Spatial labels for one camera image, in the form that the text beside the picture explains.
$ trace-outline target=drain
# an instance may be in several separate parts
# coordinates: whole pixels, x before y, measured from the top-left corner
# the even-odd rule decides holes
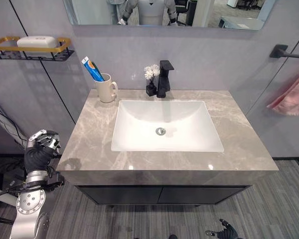
[[[155,132],[156,132],[157,135],[162,136],[166,133],[166,129],[159,127],[155,130]]]

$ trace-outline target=robot finger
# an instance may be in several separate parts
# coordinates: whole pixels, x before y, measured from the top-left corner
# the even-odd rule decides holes
[[[226,227],[227,229],[232,227],[227,221],[225,221],[224,219],[219,219],[219,221],[221,222],[221,225],[223,225],[224,227]]]
[[[214,232],[214,231],[205,231],[205,234],[210,237],[215,237],[217,233],[218,232]]]

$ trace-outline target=gold wall shelf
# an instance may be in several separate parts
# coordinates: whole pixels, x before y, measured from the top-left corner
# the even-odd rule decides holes
[[[18,41],[18,36],[6,36],[0,38],[0,44],[6,41]],[[66,61],[74,52],[69,50],[71,39],[58,37],[59,47],[43,48],[43,47],[17,47],[17,46],[0,46],[0,60],[40,60],[40,61]],[[47,56],[27,56],[26,52],[51,53],[51,57]]]

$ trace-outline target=soap bar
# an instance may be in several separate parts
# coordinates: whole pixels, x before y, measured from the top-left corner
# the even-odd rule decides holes
[[[44,47],[55,48],[58,44],[57,40],[52,36],[25,36],[17,42],[19,47]]]

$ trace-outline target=mug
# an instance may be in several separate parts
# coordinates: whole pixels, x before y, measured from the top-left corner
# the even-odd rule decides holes
[[[118,85],[115,81],[112,82],[111,76],[109,74],[102,73],[101,75],[104,81],[95,81],[98,88],[100,101],[104,103],[112,102],[115,99],[115,96],[118,95]]]

